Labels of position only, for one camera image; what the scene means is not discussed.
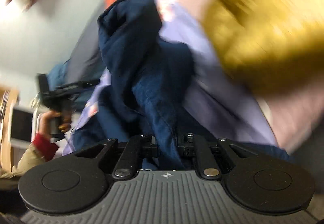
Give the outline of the left forearm beige red sleeve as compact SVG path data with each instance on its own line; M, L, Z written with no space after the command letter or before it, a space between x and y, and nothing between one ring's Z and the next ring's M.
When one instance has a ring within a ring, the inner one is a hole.
M1 169L1 191L11 191L17 188L18 181L25 172L37 165L51 161L58 149L56 143L37 133L17 166L14 166L11 172Z

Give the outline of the person's left hand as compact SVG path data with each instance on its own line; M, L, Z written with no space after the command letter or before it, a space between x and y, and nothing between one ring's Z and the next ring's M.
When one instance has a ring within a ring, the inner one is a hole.
M39 121L38 133L42 135L44 138L50 140L52 138L51 122L56 118L59 118L61 121L60 125L56 126L56 128L61 133L66 133L71 129L71 123L72 123L71 112L59 113L56 112L55 110L49 110L46 113L43 113L41 115Z

